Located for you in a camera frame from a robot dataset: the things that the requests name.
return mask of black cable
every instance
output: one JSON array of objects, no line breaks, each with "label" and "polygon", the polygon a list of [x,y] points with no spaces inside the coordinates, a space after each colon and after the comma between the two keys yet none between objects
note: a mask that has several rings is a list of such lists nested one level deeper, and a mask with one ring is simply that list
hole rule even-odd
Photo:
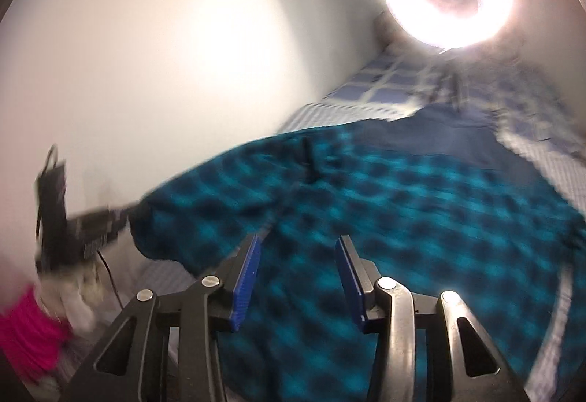
[{"label": "black cable", "polygon": [[98,250],[98,255],[101,258],[102,263],[106,267],[106,271],[108,272],[108,276],[110,277],[110,282],[112,283],[112,289],[114,290],[114,294],[116,295],[116,299],[118,300],[118,304],[120,305],[120,309],[124,309],[124,306],[122,305],[122,300],[120,299],[120,296],[118,296],[118,290],[116,289],[116,284],[114,283],[114,279],[112,278],[112,272],[110,271],[110,267],[106,263],[106,260],[104,260],[104,257],[102,256],[102,254],[100,253],[99,250]]}]

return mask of bed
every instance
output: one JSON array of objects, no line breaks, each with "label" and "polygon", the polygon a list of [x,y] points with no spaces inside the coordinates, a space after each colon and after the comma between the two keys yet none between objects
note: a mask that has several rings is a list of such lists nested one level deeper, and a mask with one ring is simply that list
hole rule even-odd
[{"label": "bed", "polygon": [[[459,68],[460,82],[455,88],[445,79],[444,70],[441,60],[389,47],[320,102],[295,112],[279,133],[363,119],[393,121],[431,102],[471,104],[491,113],[500,142],[530,160],[566,200],[586,215],[586,168],[573,157],[582,150],[583,142],[547,78],[537,68],[520,62],[498,69],[494,63],[465,65]],[[181,264],[152,261],[138,278],[135,290],[150,288],[163,295],[182,291],[193,282],[193,276]],[[560,272],[548,336],[525,385],[533,402],[550,401],[556,394],[572,290],[572,268],[566,266]],[[175,362],[177,347],[178,331],[172,330],[169,354]]]}]

